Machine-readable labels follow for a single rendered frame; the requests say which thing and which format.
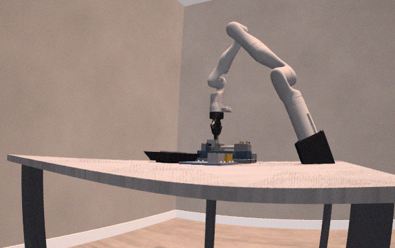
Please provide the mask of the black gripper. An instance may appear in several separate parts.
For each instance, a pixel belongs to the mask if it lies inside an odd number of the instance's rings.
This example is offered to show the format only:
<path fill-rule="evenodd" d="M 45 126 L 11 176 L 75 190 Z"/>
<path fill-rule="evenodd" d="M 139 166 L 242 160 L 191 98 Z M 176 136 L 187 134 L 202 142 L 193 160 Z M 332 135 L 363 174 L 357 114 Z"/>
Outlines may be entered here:
<path fill-rule="evenodd" d="M 214 135 L 214 140 L 219 140 L 219 135 L 222 130 L 221 119 L 224 118 L 224 112 L 210 112 L 209 118 L 212 119 L 212 124 L 210 124 L 210 126 L 212 134 Z"/>

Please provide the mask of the orange rectangular block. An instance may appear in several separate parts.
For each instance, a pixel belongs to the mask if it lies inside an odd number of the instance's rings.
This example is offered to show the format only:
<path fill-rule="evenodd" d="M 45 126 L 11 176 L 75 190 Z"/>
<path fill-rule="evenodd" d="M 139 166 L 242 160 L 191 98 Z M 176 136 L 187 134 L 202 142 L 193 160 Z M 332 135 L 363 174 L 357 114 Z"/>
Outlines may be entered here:
<path fill-rule="evenodd" d="M 224 161 L 228 163 L 229 161 L 232 162 L 233 154 L 224 154 Z"/>

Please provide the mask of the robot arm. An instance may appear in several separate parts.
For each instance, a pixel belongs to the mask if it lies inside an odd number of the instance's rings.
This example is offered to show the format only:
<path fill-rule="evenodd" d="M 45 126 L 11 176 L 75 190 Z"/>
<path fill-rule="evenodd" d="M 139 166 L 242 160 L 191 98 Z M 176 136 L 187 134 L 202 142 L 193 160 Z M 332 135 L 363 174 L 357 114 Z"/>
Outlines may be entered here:
<path fill-rule="evenodd" d="M 249 35 L 245 26 L 231 22 L 226 26 L 226 32 L 234 41 L 230 48 L 222 54 L 217 67 L 208 78 L 208 85 L 217 89 L 216 92 L 211 93 L 209 112 L 232 112 L 231 108 L 223 106 L 226 80 L 220 76 L 227 74 L 234 57 L 242 46 L 255 61 L 272 69 L 270 73 L 272 84 L 285 105 L 298 141 L 317 133 L 302 94 L 291 88 L 296 84 L 294 70 L 257 38 Z"/>

